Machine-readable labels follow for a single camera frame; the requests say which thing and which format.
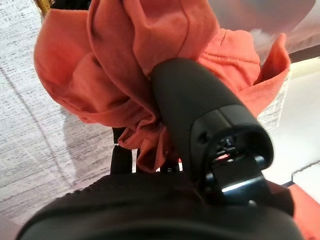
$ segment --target orange fabric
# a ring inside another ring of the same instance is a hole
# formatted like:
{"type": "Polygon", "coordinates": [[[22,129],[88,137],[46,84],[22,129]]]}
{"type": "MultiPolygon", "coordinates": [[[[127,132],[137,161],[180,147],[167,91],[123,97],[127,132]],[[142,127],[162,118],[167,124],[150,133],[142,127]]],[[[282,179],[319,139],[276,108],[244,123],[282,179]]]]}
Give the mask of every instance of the orange fabric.
{"type": "Polygon", "coordinates": [[[294,201],[294,220],[304,239],[320,240],[320,205],[298,185],[289,187],[294,201]]]}
{"type": "Polygon", "coordinates": [[[281,35],[260,69],[249,33],[219,29],[207,0],[93,0],[89,11],[49,11],[34,64],[51,97],[82,121],[127,127],[119,144],[141,148],[137,164],[154,172],[174,152],[148,78],[156,64],[198,61],[257,116],[289,71],[284,44],[281,35]]]}

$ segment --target white surface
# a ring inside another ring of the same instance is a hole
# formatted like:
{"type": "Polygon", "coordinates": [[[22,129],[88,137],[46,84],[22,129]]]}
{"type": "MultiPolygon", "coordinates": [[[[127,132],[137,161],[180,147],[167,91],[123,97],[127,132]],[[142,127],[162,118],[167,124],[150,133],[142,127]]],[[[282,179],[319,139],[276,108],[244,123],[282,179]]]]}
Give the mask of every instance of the white surface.
{"type": "Polygon", "coordinates": [[[274,161],[263,172],[275,183],[289,182],[294,171],[320,158],[319,66],[320,58],[291,65],[293,73],[279,127],[269,131],[274,161]]]}
{"type": "Polygon", "coordinates": [[[320,204],[320,162],[295,173],[293,181],[320,204]]]}

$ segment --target black padding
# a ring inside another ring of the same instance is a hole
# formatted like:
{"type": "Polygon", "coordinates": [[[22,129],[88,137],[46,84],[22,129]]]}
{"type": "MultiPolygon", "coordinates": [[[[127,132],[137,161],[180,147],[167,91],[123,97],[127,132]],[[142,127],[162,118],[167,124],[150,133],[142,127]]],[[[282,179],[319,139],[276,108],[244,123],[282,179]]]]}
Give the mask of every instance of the black padding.
{"type": "Polygon", "coordinates": [[[132,151],[121,146],[114,146],[110,174],[132,173],[132,151]]]}
{"type": "Polygon", "coordinates": [[[65,238],[55,238],[50,235],[45,237],[41,231],[46,231],[46,228],[42,226],[40,227],[42,230],[32,234],[31,238],[22,236],[31,226],[45,219],[59,216],[67,218],[70,215],[81,215],[101,209],[109,209],[112,212],[118,210],[118,207],[153,204],[172,198],[180,203],[201,201],[190,179],[182,172],[107,175],[85,189],[68,193],[43,207],[24,225],[17,239],[72,239],[68,238],[67,232],[65,238]]]}

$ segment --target grey fabric surface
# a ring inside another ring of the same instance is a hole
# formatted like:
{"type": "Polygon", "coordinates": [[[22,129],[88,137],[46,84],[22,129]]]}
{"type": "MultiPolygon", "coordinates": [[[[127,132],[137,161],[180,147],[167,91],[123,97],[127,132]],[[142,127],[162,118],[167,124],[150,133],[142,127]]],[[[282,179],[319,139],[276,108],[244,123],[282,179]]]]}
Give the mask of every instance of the grey fabric surface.
{"type": "Polygon", "coordinates": [[[291,71],[286,76],[276,98],[258,116],[259,123],[265,130],[271,131],[279,126],[281,112],[288,92],[289,80],[292,76],[291,71]]]}
{"type": "MultiPolygon", "coordinates": [[[[33,66],[40,27],[33,0],[0,1],[0,214],[18,224],[108,174],[113,149],[111,128],[80,122],[41,85],[33,66]]],[[[279,121],[279,96],[259,119],[267,128],[279,121]]]]}

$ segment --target orange shirt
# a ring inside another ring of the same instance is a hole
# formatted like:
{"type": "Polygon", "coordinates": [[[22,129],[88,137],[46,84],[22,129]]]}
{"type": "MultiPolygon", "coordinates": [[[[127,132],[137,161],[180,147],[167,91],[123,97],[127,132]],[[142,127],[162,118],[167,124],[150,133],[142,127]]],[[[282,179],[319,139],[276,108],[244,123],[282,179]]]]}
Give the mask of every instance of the orange shirt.
{"type": "Polygon", "coordinates": [[[289,187],[294,201],[294,220],[304,239],[320,240],[320,205],[298,185],[289,187]]]}
{"type": "Polygon", "coordinates": [[[198,61],[257,116],[276,97],[290,66],[285,35],[263,67],[251,35],[220,29],[207,0],[93,0],[89,10],[51,9],[34,51],[50,96],[86,123],[121,128],[121,146],[154,172],[173,146],[149,74],[162,61],[198,61]]]}

